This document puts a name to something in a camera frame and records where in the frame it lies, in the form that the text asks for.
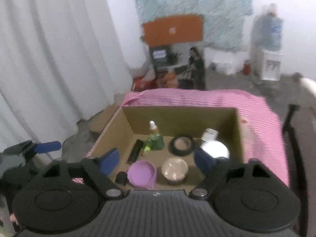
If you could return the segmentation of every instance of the blue handle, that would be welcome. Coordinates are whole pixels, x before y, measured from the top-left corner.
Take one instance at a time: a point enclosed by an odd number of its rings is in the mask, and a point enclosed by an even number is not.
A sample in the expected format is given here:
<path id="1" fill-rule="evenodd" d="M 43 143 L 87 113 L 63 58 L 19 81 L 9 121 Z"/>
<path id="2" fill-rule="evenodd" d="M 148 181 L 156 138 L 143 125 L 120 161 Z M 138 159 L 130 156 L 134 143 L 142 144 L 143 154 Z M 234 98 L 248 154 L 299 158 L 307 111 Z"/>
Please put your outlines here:
<path id="1" fill-rule="evenodd" d="M 52 142 L 38 144 L 35 147 L 34 152 L 35 153 L 48 153 L 51 151 L 58 151 L 60 149 L 61 149 L 61 143 L 59 141 L 52 141 Z"/>

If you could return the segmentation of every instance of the orange sign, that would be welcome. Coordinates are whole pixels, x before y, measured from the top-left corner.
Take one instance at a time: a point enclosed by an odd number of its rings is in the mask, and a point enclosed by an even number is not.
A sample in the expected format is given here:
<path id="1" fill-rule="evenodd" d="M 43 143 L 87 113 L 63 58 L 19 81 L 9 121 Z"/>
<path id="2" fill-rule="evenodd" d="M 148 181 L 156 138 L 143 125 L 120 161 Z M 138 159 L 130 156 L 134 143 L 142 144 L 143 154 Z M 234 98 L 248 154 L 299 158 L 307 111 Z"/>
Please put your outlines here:
<path id="1" fill-rule="evenodd" d="M 150 47 L 203 40 L 203 18 L 199 15 L 158 18 L 143 24 L 143 28 Z"/>

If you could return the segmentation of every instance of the woman in poster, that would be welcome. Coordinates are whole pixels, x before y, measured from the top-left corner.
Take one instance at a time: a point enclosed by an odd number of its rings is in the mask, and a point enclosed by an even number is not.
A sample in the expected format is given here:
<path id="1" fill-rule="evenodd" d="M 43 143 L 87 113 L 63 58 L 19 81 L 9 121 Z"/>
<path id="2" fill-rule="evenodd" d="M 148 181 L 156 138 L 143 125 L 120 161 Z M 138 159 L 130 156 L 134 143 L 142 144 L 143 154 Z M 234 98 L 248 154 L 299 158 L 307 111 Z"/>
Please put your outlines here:
<path id="1" fill-rule="evenodd" d="M 203 58 L 196 47 L 191 47 L 189 54 L 188 68 L 192 70 L 196 88 L 205 90 L 205 67 Z"/>

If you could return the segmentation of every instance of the brown cardboard box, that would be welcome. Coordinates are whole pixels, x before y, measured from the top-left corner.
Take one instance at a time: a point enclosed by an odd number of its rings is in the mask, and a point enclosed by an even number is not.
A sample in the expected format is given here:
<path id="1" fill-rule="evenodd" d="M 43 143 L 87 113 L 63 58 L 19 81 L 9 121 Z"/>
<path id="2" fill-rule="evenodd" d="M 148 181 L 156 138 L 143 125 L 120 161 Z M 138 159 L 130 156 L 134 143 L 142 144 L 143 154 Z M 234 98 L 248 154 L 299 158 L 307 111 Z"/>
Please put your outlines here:
<path id="1" fill-rule="evenodd" d="M 167 184 L 161 173 L 163 162 L 174 156 L 169 151 L 169 142 L 172 137 L 179 134 L 190 134 L 194 138 L 200 138 L 206 128 L 212 128 L 219 132 L 218 140 L 223 142 L 230 151 L 231 159 L 242 162 L 243 148 L 239 116 L 235 108 L 215 107 L 164 107 L 164 106 L 140 106 L 122 107 L 114 114 L 105 128 L 105 134 L 96 146 L 93 156 L 100 157 L 112 148 L 120 151 L 120 164 L 110 175 L 112 181 L 120 171 L 127 172 L 129 164 L 127 159 L 137 139 L 147 140 L 150 134 L 149 121 L 154 120 L 160 133 L 164 136 L 165 148 L 161 151 L 150 151 L 146 157 L 138 159 L 149 160 L 157 168 L 157 190 L 185 189 L 187 192 L 193 189 L 201 181 L 201 173 L 195 166 L 193 154 L 182 157 L 189 166 L 186 181 L 179 186 Z"/>
<path id="2" fill-rule="evenodd" d="M 119 106 L 116 104 L 109 105 L 105 108 L 105 110 L 101 111 L 92 119 L 89 125 L 89 130 L 95 139 L 97 139 L 100 136 L 103 129 L 111 120 L 112 116 L 114 115 L 118 107 Z"/>

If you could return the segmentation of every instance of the purple lid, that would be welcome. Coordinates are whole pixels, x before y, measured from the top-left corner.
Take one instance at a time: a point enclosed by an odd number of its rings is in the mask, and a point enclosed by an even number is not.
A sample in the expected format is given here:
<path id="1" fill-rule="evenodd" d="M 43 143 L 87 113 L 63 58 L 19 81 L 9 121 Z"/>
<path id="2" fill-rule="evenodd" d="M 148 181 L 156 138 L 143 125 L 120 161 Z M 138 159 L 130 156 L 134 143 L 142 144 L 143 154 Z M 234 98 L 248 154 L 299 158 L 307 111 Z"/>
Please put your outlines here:
<path id="1" fill-rule="evenodd" d="M 127 171 L 127 178 L 138 188 L 154 189 L 157 170 L 149 161 L 140 160 L 131 165 Z"/>

